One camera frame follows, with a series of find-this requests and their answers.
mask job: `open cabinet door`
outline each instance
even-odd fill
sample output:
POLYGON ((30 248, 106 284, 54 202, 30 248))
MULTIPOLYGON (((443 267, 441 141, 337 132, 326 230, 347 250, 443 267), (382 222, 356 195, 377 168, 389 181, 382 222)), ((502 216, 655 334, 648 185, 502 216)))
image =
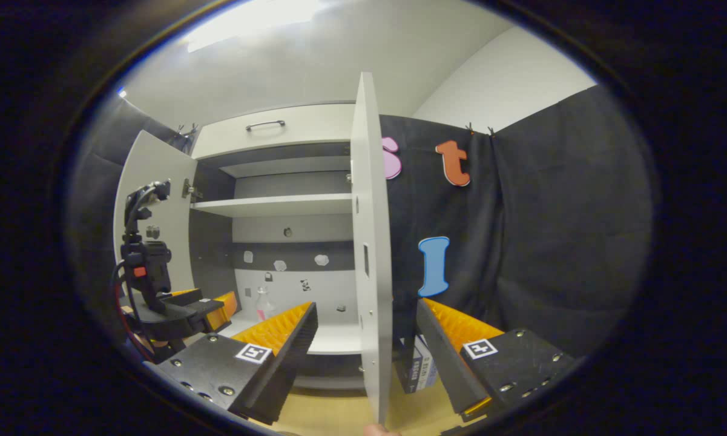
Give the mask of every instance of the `open cabinet door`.
POLYGON ((150 182, 171 180, 169 198, 149 206, 153 215, 148 220, 138 221, 143 240, 147 226, 159 227, 159 240, 172 251, 172 260, 167 264, 169 280, 173 291, 194 289, 191 276, 191 258, 188 246, 188 216, 191 196, 185 199, 183 180, 194 181, 197 161, 173 148, 159 138, 142 130, 134 140, 131 151, 123 164, 119 190, 116 193, 116 207, 113 215, 113 249, 116 262, 120 262, 120 245, 123 235, 123 210, 126 197, 137 188, 150 182))
POLYGON ((361 74, 350 137, 355 289, 366 394, 385 423, 393 353, 393 279, 380 111, 371 73, 361 74))

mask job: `drawer handle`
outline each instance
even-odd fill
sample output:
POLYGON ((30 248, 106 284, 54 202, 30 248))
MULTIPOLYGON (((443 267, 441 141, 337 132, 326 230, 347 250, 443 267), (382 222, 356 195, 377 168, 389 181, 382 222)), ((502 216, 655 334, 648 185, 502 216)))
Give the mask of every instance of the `drawer handle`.
POLYGON ((257 124, 250 124, 249 126, 245 126, 245 130, 250 132, 250 129, 252 127, 263 126, 264 124, 280 124, 280 126, 285 127, 285 121, 282 121, 282 119, 278 119, 277 121, 264 121, 258 122, 257 124))

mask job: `blue letter i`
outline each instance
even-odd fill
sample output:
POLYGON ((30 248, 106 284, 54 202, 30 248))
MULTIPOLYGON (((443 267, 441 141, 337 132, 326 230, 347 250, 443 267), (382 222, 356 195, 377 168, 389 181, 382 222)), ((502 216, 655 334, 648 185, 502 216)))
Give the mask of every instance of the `blue letter i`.
POLYGON ((419 296, 434 296, 447 290, 449 284, 444 281, 444 254, 449 246, 446 236, 429 237, 419 241, 418 248, 425 254, 425 281, 419 296))

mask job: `plastic bottle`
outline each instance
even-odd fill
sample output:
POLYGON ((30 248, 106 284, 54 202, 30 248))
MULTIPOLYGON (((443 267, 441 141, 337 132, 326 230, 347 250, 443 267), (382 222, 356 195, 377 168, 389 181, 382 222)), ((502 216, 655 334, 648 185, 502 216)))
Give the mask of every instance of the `plastic bottle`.
POLYGON ((269 291, 265 286, 258 287, 258 300, 255 301, 255 311, 258 312, 258 320, 266 321, 275 315, 275 306, 269 299, 269 291))

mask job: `cabinet shelf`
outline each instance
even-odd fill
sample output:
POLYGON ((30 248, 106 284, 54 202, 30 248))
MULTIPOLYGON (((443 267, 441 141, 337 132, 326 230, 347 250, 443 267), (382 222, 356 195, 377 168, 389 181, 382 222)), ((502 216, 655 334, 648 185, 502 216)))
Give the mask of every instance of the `cabinet shelf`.
POLYGON ((352 194, 274 196, 197 202, 192 209, 231 218, 352 213, 352 194))
MULTIPOLYGON (((236 315, 231 317, 231 325, 219 332, 220 335, 231 337, 244 329, 257 325, 256 320, 245 320, 236 315)), ((360 354, 361 328, 357 325, 319 325, 317 333, 310 345, 308 354, 360 354)))

